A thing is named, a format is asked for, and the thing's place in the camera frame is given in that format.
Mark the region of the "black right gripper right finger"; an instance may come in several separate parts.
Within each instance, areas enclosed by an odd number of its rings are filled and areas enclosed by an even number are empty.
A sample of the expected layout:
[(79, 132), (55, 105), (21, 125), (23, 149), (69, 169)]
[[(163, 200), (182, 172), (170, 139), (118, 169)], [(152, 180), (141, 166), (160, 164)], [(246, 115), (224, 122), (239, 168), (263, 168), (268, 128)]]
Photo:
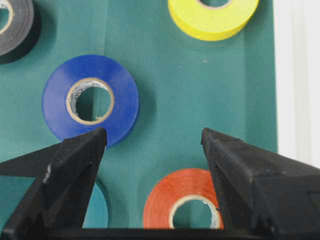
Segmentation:
[(317, 167), (210, 128), (203, 129), (201, 144), (227, 230), (261, 239), (319, 239)]

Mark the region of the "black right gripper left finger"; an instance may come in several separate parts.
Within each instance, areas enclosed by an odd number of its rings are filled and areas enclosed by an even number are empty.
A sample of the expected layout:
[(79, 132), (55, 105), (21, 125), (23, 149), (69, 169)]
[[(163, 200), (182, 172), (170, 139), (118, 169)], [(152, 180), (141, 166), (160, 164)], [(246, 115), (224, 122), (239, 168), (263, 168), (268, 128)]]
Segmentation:
[(98, 127), (58, 144), (4, 161), (0, 173), (33, 177), (1, 231), (3, 240), (103, 240), (83, 228), (107, 132)]

